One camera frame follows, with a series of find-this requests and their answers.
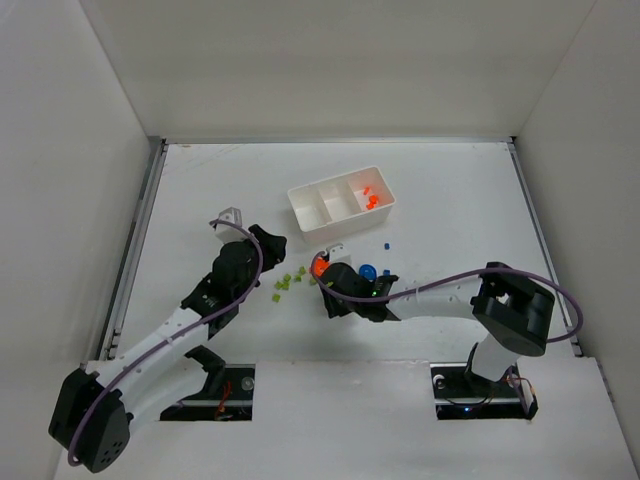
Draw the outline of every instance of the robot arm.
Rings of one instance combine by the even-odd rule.
[[[239,227],[240,212],[225,210],[220,220]],[[117,359],[93,372],[77,369],[64,380],[49,434],[68,450],[86,412],[102,395],[84,429],[80,428],[73,452],[91,472],[111,465],[137,428],[157,420],[167,407],[198,392],[207,379],[214,384],[210,388],[222,381],[224,360],[203,345],[238,314],[237,305],[229,307],[241,300],[256,275],[271,270],[285,257],[286,238],[270,235],[258,225],[251,226],[249,232],[262,254],[259,272],[256,244],[239,239],[234,228],[217,225],[216,235],[225,242],[220,255],[211,272],[173,314]],[[204,317],[223,311],[226,313],[202,323]],[[139,363],[122,376],[133,362]],[[116,380],[117,386],[108,391],[107,387]]]
[[[325,261],[331,262],[331,251]],[[487,268],[509,268],[492,262]],[[528,278],[508,273],[481,274],[426,291],[408,285],[396,275],[383,275],[373,282],[360,276],[343,262],[331,262],[320,277],[344,300],[322,291],[329,317],[355,312],[373,322],[398,321],[414,317],[454,317],[479,321],[488,331],[476,344],[467,362],[467,371],[497,382],[522,355],[542,356],[551,325],[554,296]],[[385,301],[384,297],[412,292]],[[357,298],[382,301],[357,302]]]

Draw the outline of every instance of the white cardboard wall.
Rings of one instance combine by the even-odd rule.
[[[0,478],[50,478],[148,144],[77,0],[0,1]]]
[[[517,134],[593,0],[83,0],[146,132]]]
[[[640,461],[640,3],[598,0],[517,147],[563,284]]]

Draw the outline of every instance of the purple cable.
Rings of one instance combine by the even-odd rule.
[[[578,301],[575,299],[573,295],[571,295],[571,293],[569,293],[567,289],[565,289],[564,287],[561,287],[556,283],[553,283],[551,280],[547,280],[546,278],[541,277],[540,275],[537,275],[531,272],[525,272],[524,270],[516,270],[513,268],[506,268],[506,267],[478,268],[476,270],[469,270],[468,272],[458,273],[457,275],[452,275],[450,277],[446,277],[441,280],[436,280],[435,282],[427,283],[426,285],[422,285],[421,287],[418,287],[418,289],[413,288],[411,290],[406,290],[404,292],[394,293],[393,295],[387,295],[386,297],[359,298],[359,297],[352,297],[349,295],[343,295],[334,290],[331,290],[331,288],[329,288],[325,283],[323,283],[322,280],[320,280],[320,277],[316,275],[316,273],[313,270],[313,266],[315,265],[316,260],[318,260],[318,258],[320,258],[325,254],[326,252],[318,252],[316,253],[315,257],[313,257],[313,260],[311,262],[311,268],[310,268],[311,276],[315,279],[316,282],[318,282],[318,286],[323,291],[327,292],[332,297],[338,298],[340,300],[344,300],[346,302],[352,302],[352,303],[388,302],[390,300],[406,297],[408,295],[414,295],[417,292],[424,292],[425,290],[430,290],[432,288],[436,288],[441,285],[445,285],[447,283],[455,282],[456,280],[462,280],[463,278],[475,277],[476,275],[484,275],[486,273],[508,273],[509,275],[518,275],[520,277],[527,277],[527,278],[530,278],[531,280],[536,280],[540,283],[544,283],[548,287],[551,287],[558,293],[562,294],[562,296],[567,299],[567,301],[571,304],[571,306],[575,310],[576,326],[573,327],[573,330],[565,333],[564,335],[559,335],[554,338],[549,338],[547,340],[547,343],[561,342],[562,340],[567,340],[568,338],[573,337],[576,333],[580,331],[580,329],[582,328],[582,325],[584,324],[584,316],[582,314],[582,309],[580,308]]]
[[[190,332],[194,328],[199,327],[200,325],[203,325],[205,323],[209,323],[212,320],[218,318],[219,316],[224,315],[225,313],[233,310],[234,308],[236,308],[238,305],[240,305],[242,302],[245,301],[245,299],[247,298],[249,293],[251,293],[251,290],[253,290],[255,288],[256,284],[258,283],[258,278],[260,277],[260,273],[262,272],[262,265],[264,264],[264,257],[262,256],[262,249],[260,248],[260,244],[258,243],[256,238],[251,233],[249,233],[248,231],[243,229],[242,227],[239,227],[239,226],[237,226],[237,225],[235,225],[235,224],[233,224],[231,222],[227,222],[226,220],[214,220],[213,222],[211,222],[211,226],[215,226],[215,225],[218,225],[218,224],[226,225],[226,226],[231,227],[231,228],[235,228],[236,230],[241,232],[244,236],[246,236],[251,241],[251,243],[253,243],[253,246],[256,247],[256,251],[258,252],[258,270],[257,270],[256,276],[251,281],[251,284],[249,285],[249,288],[247,288],[247,290],[240,296],[240,298],[238,298],[236,301],[234,301],[233,303],[229,304],[228,306],[224,307],[223,309],[218,310],[215,313],[212,313],[208,317],[203,317],[200,320],[198,320],[197,322],[186,326],[182,330],[178,330],[176,333],[171,335],[170,341],[176,340],[177,338],[182,337],[183,335],[185,335],[186,333]],[[109,383],[106,387],[104,387],[104,389],[100,392],[100,394],[93,401],[93,403],[91,404],[89,409],[86,411],[86,413],[84,414],[84,416],[80,420],[80,423],[78,423],[78,427],[76,428],[76,431],[74,432],[73,437],[71,438],[71,443],[69,444],[69,450],[68,450],[68,453],[67,453],[67,461],[69,462],[69,465],[71,465],[72,467],[77,467],[78,465],[81,465],[81,463],[82,463],[82,462],[79,462],[78,460],[76,460],[76,458],[75,458],[76,448],[78,447],[78,440],[80,439],[80,436],[82,435],[82,432],[84,431],[85,427],[87,426],[87,423],[89,423],[89,419],[91,418],[91,415],[93,415],[93,413],[96,411],[96,408],[98,407],[98,404],[104,399],[104,397],[106,397],[115,388],[116,385],[118,385],[118,383],[120,383],[120,381],[124,377],[126,377],[129,373],[131,373],[138,365],[140,365],[147,358],[149,358],[151,355],[153,355],[158,350],[162,349],[163,347],[165,347],[168,344],[169,344],[169,340],[163,340],[162,342],[158,343],[154,347],[151,347],[145,353],[143,353],[138,358],[136,358],[130,365],[127,365],[122,370],[122,372],[120,372],[118,375],[116,375],[116,377],[111,381],[111,383]]]

